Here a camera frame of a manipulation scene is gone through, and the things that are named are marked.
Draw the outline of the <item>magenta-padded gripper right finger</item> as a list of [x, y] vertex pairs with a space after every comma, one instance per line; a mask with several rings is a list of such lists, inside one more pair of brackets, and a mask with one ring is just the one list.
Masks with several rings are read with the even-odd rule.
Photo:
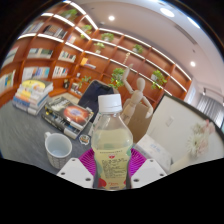
[[128, 175], [132, 189], [141, 188], [166, 176], [166, 172], [154, 159], [146, 159], [136, 149], [131, 150]]

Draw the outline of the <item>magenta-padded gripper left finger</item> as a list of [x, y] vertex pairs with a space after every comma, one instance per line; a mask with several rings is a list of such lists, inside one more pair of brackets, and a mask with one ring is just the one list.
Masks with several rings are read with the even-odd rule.
[[79, 158], [71, 158], [57, 175], [84, 188], [92, 188], [96, 164], [92, 149], [84, 152]]

